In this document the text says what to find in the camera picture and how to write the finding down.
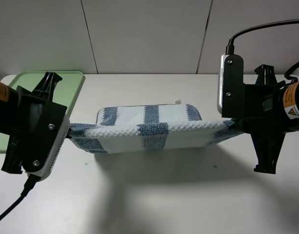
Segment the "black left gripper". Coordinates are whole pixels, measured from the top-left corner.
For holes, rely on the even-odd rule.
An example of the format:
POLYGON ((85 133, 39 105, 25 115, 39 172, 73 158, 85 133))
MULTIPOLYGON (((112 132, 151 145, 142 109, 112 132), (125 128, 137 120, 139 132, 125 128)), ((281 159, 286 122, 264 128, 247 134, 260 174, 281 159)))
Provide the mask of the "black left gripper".
POLYGON ((41 124, 65 115, 67 107, 53 102, 60 81, 57 73, 46 72, 33 91, 0 82, 0 133, 10 136, 2 171, 21 174, 25 147, 19 137, 33 137, 41 124))

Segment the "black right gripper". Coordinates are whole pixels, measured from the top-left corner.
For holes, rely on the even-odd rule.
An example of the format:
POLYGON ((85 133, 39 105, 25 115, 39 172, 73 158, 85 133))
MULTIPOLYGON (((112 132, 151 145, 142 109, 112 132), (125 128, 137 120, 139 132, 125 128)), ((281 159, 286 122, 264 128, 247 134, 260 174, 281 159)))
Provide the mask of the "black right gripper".
MULTIPOLYGON (((254 72, 255 85, 277 84, 273 66, 262 64, 254 72)), ((248 106, 252 117, 233 119, 233 129, 251 135, 258 158, 254 172, 275 174, 285 133, 299 131, 299 81, 282 81, 258 101, 248 106)))

